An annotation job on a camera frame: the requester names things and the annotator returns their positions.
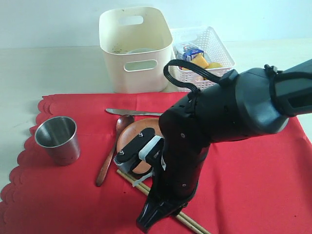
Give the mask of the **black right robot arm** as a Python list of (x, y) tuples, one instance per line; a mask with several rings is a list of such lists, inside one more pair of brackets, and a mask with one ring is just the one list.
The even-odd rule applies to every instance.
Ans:
[(212, 143), (276, 134), (289, 118), (312, 111), (310, 60), (285, 71), (265, 65), (218, 77), (173, 59), (163, 73), (170, 83), (190, 92), (158, 120), (162, 144), (156, 146), (152, 187), (136, 220), (144, 233), (177, 215), (194, 197)]

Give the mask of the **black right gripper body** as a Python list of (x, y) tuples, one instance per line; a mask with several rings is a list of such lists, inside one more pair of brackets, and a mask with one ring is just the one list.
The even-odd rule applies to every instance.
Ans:
[(196, 193), (208, 150), (186, 139), (165, 139), (148, 198), (176, 202), (181, 211)]

